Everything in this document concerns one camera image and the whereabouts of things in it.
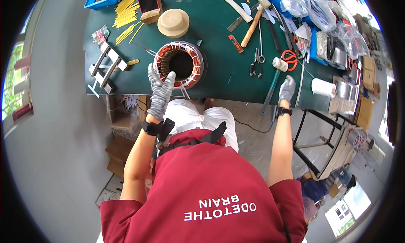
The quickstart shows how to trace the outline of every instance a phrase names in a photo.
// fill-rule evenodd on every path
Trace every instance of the green foliage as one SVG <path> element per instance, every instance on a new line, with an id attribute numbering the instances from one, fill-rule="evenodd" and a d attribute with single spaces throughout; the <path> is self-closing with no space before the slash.
<path id="1" fill-rule="evenodd" d="M 14 95 L 13 92 L 13 86 L 21 80 L 21 70 L 15 71 L 14 65 L 17 60 L 22 58 L 23 47 L 24 45 L 19 45 L 13 48 L 10 62 L 8 63 L 6 81 L 3 88 L 2 119 L 23 105 L 22 95 Z"/>
<path id="2" fill-rule="evenodd" d="M 347 221 L 346 224 L 343 225 L 342 228 L 339 229 L 339 234 L 341 235 L 342 233 L 344 233 L 347 229 L 349 229 L 354 224 L 354 222 L 355 222 L 355 220 L 352 217 L 352 219 Z"/>

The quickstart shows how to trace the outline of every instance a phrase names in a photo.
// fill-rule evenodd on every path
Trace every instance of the wooden hammer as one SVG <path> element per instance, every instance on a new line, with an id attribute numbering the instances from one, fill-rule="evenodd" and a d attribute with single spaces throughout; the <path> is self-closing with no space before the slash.
<path id="1" fill-rule="evenodd" d="M 257 23 L 259 23 L 259 19 L 262 16 L 263 10 L 264 10 L 263 6 L 260 6 L 259 10 L 257 11 L 257 13 L 253 19 L 252 24 L 250 25 L 245 37 L 242 40 L 242 43 L 240 44 L 242 47 L 246 47 L 247 43 L 249 42 L 250 38 L 252 37 L 252 34 L 253 34 L 254 30 L 256 29 Z"/>

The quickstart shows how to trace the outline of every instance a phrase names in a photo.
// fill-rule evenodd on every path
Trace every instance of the black metal frame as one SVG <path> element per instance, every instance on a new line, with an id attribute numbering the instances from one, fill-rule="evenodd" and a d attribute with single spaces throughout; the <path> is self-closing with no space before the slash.
<path id="1" fill-rule="evenodd" d="M 311 113 L 311 114 L 314 114 L 315 116 L 319 117 L 320 119 L 326 121 L 327 123 L 329 123 L 330 125 L 333 126 L 332 131 L 331 131 L 331 134 L 329 135 L 329 138 L 328 138 L 328 139 L 326 139 L 326 138 L 324 138 L 324 137 L 321 137 L 323 143 L 313 144 L 313 145 L 296 145 L 296 142 L 297 142 L 298 137 L 299 137 L 299 135 L 300 135 L 300 132 L 301 132 L 301 129 L 302 129 L 302 125 L 304 124 L 304 120 L 305 120 L 305 116 L 306 116 L 306 113 L 307 113 L 307 112 L 309 112 L 309 113 Z M 337 120 L 338 120 L 339 118 L 343 119 L 343 124 L 339 124 L 339 123 L 337 122 Z M 322 173 L 325 171 L 327 165 L 330 163 L 330 161 L 331 161 L 333 155 L 335 154 L 335 150 L 336 150 L 337 144 L 339 144 L 339 142 L 341 141 L 342 135 L 343 135 L 343 131 L 345 130 L 345 127 L 344 127 L 343 125 L 344 125 L 346 122 L 348 122 L 349 124 L 356 125 L 353 121 L 351 121 L 350 119 L 347 119 L 346 117 L 342 116 L 341 114 L 336 114 L 335 121 L 334 121 L 334 120 L 328 118 L 327 116 L 325 116 L 325 115 L 323 115 L 323 114 L 321 114 L 321 113 L 319 113 L 319 112 L 317 112 L 317 111 L 315 111 L 315 110 L 312 110 L 312 109 L 308 109 L 308 110 L 305 109 L 305 110 L 304 110 L 304 115 L 302 116 L 301 124 L 300 124 L 300 127 L 298 128 L 297 135 L 295 136 L 295 139 L 294 139 L 294 141 L 293 141 L 293 143 L 292 143 L 292 147 L 293 147 L 294 151 L 297 153 L 297 155 L 300 156 L 300 158 L 305 162 L 305 164 L 309 167 L 309 169 L 311 169 L 311 171 L 316 175 L 317 178 L 319 178 L 319 177 L 322 175 Z M 332 145 L 332 144 L 331 144 L 331 139 L 332 139 L 332 135 L 333 135 L 335 129 L 339 129 L 339 130 L 340 130 L 340 135 L 339 135 L 339 137 L 338 137 L 338 140 L 337 140 L 336 144 L 335 144 L 335 145 Z M 312 164 L 312 162 L 305 156 L 305 154 L 303 154 L 303 153 L 301 152 L 300 149 L 301 149 L 301 148 L 310 148 L 310 147 L 322 146 L 322 145 L 328 145 L 328 146 L 332 149 L 332 153 L 329 155 L 328 162 L 327 162 L 326 165 L 323 167 L 323 169 L 320 171 L 314 164 Z"/>

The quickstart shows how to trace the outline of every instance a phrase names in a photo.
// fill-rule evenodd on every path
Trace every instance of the gray work glove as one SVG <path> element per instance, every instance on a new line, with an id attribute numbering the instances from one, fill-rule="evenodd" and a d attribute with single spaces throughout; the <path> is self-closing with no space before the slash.
<path id="1" fill-rule="evenodd" d="M 153 70 L 153 65 L 148 66 L 148 77 L 152 87 L 151 107 L 146 112 L 157 120 L 163 121 L 172 89 L 175 84 L 176 73 L 170 72 L 163 83 Z"/>
<path id="2" fill-rule="evenodd" d="M 284 83 L 281 84 L 280 87 L 278 104 L 280 105 L 281 100 L 287 100 L 291 106 L 291 98 L 294 92 L 295 92 L 295 81 L 290 75 L 287 75 L 286 79 L 284 80 Z"/>

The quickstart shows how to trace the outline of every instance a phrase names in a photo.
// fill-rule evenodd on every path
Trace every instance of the pliers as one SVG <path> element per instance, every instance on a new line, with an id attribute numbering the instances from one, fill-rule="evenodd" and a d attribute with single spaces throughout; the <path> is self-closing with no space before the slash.
<path id="1" fill-rule="evenodd" d="M 257 64 L 259 66 L 259 73 L 258 73 L 258 77 L 260 78 L 262 76 L 262 64 L 260 64 L 259 62 L 259 49 L 256 48 L 256 52 L 255 52 L 255 59 L 254 62 L 250 65 L 250 73 L 249 75 L 252 76 L 253 74 L 256 75 L 256 71 L 255 71 L 255 65 Z"/>

